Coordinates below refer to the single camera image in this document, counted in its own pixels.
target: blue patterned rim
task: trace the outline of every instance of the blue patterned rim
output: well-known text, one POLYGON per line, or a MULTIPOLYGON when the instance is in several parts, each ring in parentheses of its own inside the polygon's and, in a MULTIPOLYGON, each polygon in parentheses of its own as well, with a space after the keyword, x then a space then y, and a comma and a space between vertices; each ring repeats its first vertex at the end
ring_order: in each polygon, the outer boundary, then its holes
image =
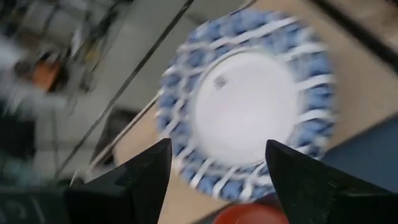
POLYGON ((188 108, 195 85, 212 63, 233 49, 252 47, 286 63, 300 87, 300 122, 286 144, 320 159, 335 123, 333 75, 325 47, 296 18, 245 9, 196 28, 163 74, 157 127, 162 137, 172 139, 176 168, 191 187, 234 202, 274 192, 266 162, 233 167, 203 155, 192 136, 188 108))

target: red cup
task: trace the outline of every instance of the red cup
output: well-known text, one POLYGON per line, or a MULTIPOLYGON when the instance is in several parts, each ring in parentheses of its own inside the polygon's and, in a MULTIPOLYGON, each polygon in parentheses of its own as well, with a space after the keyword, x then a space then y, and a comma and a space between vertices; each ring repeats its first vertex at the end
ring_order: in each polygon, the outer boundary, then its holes
POLYGON ((224 209, 213 224, 289 224, 289 221, 275 208, 249 203, 224 209))

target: small logo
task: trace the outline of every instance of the small logo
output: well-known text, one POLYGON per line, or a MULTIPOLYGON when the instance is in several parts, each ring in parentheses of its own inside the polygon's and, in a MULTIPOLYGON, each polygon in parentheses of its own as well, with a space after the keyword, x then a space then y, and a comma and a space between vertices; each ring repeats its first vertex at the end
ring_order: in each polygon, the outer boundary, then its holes
POLYGON ((219 76, 216 79, 214 79, 214 83, 216 85, 217 90, 219 90, 220 88, 225 86, 225 84, 227 84, 227 80, 225 79, 225 77, 219 76))

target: plate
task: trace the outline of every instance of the plate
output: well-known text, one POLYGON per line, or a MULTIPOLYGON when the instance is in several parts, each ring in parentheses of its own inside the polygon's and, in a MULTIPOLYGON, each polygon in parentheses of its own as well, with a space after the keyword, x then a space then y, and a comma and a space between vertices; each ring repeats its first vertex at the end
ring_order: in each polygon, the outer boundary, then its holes
POLYGON ((320 159, 335 123, 334 78, 311 28, 245 9, 196 28, 162 77, 157 128, 174 167, 215 198, 273 193, 268 139, 320 159))

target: table surface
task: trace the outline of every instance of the table surface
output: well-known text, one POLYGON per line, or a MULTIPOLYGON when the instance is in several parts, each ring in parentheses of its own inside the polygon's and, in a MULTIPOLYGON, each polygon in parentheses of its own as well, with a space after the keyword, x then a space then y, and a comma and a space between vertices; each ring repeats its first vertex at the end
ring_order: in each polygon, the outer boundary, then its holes
MULTIPOLYGON (((339 115, 328 149, 398 111, 395 73, 315 6, 303 0, 257 0, 253 7, 285 11, 301 18, 328 45, 338 82, 339 115)), ((128 161, 159 140, 154 120, 156 110, 152 106, 118 142, 114 148, 116 163, 128 161)), ((226 204, 191 189, 173 173, 159 223, 192 223, 226 204)))

